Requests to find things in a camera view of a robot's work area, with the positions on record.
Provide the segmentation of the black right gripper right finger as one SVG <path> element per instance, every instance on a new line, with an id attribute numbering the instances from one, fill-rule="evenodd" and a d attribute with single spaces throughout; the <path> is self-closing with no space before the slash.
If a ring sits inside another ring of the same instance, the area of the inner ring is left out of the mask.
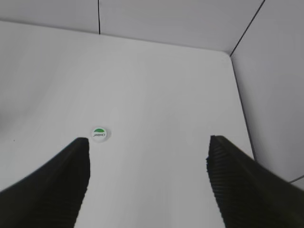
<path id="1" fill-rule="evenodd" d="M 212 135 L 207 173 L 227 228 L 302 228 L 304 192 Z"/>

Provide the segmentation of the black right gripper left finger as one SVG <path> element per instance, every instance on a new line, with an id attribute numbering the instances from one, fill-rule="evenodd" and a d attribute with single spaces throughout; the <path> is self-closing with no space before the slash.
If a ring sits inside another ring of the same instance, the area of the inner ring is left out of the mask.
<path id="1" fill-rule="evenodd" d="M 73 228 L 90 180 L 89 140 L 79 137 L 0 192 L 2 228 Z"/>

